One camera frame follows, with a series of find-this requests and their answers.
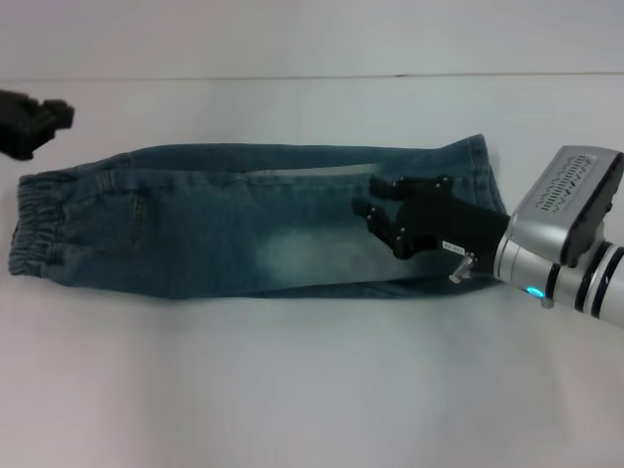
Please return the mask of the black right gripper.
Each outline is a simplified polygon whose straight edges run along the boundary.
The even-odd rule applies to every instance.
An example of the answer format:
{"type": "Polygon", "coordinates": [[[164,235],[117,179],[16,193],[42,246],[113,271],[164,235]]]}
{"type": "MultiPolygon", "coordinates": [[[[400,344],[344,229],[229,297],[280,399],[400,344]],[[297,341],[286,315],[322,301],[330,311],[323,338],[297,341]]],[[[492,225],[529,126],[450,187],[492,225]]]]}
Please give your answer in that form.
{"type": "Polygon", "coordinates": [[[369,233],[385,244],[397,259],[409,259],[423,251],[441,250],[444,244],[459,248],[474,259],[470,271],[493,274],[497,248],[510,216],[457,199],[451,178],[400,176],[388,181],[370,179],[370,194],[380,199],[404,201],[397,212],[397,225],[380,207],[360,198],[351,202],[369,233]]]}

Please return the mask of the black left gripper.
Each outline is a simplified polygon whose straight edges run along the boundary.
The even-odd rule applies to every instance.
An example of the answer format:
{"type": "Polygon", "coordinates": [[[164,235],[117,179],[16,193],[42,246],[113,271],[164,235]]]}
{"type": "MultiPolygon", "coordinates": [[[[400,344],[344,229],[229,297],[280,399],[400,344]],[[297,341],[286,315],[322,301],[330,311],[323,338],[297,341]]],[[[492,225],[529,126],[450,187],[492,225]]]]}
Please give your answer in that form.
{"type": "Polygon", "coordinates": [[[62,99],[39,101],[27,94],[1,91],[1,153],[17,161],[33,158],[33,145],[44,145],[56,137],[58,131],[73,126],[75,109],[62,99]],[[31,134],[30,123],[38,112],[45,123],[31,134]]]}

